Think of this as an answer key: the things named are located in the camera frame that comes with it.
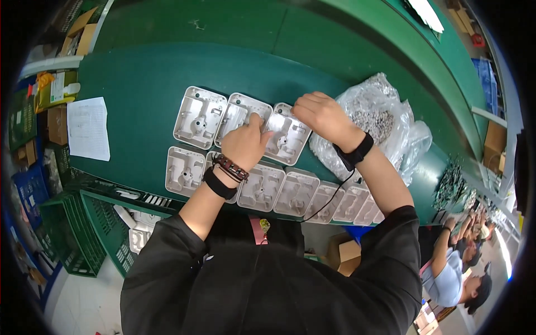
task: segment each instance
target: clear plastic bag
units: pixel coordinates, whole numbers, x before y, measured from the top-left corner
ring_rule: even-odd
[[[385,74],[378,73],[350,87],[336,101],[355,124],[370,133],[374,143],[398,170],[407,146],[413,112],[407,101],[400,102],[397,90],[387,82]],[[338,179],[345,180],[350,176],[331,142],[313,133],[309,147]],[[355,173],[353,180],[360,177]]]
[[[410,127],[407,139],[406,151],[400,164],[398,174],[406,184],[411,184],[411,175],[415,171],[417,164],[432,145],[432,132],[423,121],[416,121]]]

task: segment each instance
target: hand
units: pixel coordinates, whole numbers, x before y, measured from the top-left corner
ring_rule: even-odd
[[[221,142],[221,153],[245,171],[251,170],[264,155],[266,144],[273,131],[260,133],[263,119],[251,113],[249,124],[245,124],[225,135]]]
[[[454,220],[454,218],[448,218],[444,225],[444,227],[449,228],[450,231],[453,231],[455,226],[456,226],[456,221]]]
[[[354,151],[365,138],[365,132],[344,114],[339,104],[322,92],[313,92],[298,98],[291,112],[315,133],[335,143],[345,153]]]

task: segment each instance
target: light blue shirt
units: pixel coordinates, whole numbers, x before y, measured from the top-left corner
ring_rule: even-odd
[[[432,266],[429,266],[423,271],[421,279],[426,292],[438,305],[456,306],[463,292],[459,251],[447,249],[446,265],[437,278],[434,278]]]

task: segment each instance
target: black wrist strap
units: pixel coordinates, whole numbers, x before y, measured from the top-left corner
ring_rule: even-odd
[[[369,133],[365,133],[365,138],[358,145],[358,147],[351,153],[344,153],[339,146],[332,144],[337,155],[343,161],[344,166],[348,171],[353,171],[355,165],[361,162],[365,156],[368,154],[372,146],[374,145],[374,140]]]
[[[230,200],[236,194],[237,189],[230,189],[225,186],[221,180],[216,177],[214,174],[214,167],[210,167],[203,176],[203,181],[210,187],[214,193],[224,198],[225,200]]]

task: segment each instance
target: black shirt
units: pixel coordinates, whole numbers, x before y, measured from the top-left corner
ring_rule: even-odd
[[[125,278],[123,333],[405,334],[421,308],[418,226],[413,207],[393,211],[345,277],[277,243],[207,250],[179,216],[162,220]]]

